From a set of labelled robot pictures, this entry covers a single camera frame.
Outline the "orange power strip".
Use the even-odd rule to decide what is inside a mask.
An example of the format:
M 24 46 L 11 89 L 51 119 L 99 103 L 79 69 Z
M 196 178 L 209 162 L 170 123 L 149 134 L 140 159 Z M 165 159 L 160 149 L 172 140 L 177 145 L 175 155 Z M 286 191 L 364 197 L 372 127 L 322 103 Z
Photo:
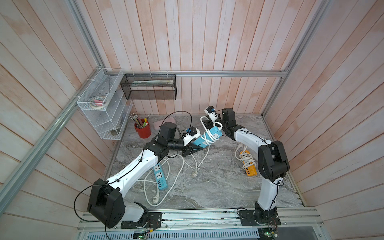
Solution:
M 239 154 L 240 161 L 243 163 L 243 169 L 245 170 L 248 177 L 256 176 L 256 162 L 252 154 L 248 150 L 243 150 Z

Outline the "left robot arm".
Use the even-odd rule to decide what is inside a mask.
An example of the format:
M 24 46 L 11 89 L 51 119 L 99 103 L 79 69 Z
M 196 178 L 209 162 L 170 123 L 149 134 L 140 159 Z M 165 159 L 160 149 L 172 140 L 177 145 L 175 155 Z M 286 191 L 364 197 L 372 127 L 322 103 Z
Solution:
M 95 181 L 91 189 L 88 212 L 109 229 L 120 221 L 145 226 L 148 209 L 137 202 L 126 204 L 124 197 L 140 177 L 155 167 L 170 150 L 187 153 L 192 149 L 193 141 L 200 136 L 200 130 L 190 127 L 183 137 L 177 139 L 177 129 L 174 123 L 162 124 L 159 133 L 145 144 L 142 152 L 129 165 L 105 181 Z

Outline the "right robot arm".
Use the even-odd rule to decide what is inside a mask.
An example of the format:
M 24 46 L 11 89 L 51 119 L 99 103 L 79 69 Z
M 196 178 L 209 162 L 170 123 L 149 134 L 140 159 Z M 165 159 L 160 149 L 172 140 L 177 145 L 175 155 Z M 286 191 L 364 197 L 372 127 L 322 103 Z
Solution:
M 262 176 L 261 193 L 255 204 L 255 216 L 266 218 L 277 214 L 277 196 L 283 178 L 290 170 L 284 145 L 280 141 L 267 141 L 238 125 L 233 109 L 222 110 L 225 134 L 232 140 L 258 152 L 258 169 Z

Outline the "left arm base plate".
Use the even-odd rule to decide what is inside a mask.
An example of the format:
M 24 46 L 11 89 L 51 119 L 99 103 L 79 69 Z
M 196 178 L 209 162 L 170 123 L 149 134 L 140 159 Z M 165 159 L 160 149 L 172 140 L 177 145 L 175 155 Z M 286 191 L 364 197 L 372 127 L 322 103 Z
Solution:
M 149 212 L 139 219 L 138 222 L 123 221 L 121 223 L 121 229 L 132 230 L 144 230 L 144 229 L 157 229 L 161 227 L 162 213 L 161 212 Z

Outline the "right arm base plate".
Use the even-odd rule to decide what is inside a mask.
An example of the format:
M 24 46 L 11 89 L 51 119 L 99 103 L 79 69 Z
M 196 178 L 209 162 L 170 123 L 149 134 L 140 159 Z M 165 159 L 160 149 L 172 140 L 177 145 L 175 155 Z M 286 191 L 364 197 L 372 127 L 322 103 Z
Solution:
M 241 220 L 242 226 L 279 226 L 281 220 L 277 208 L 269 211 L 237 209 L 237 215 Z

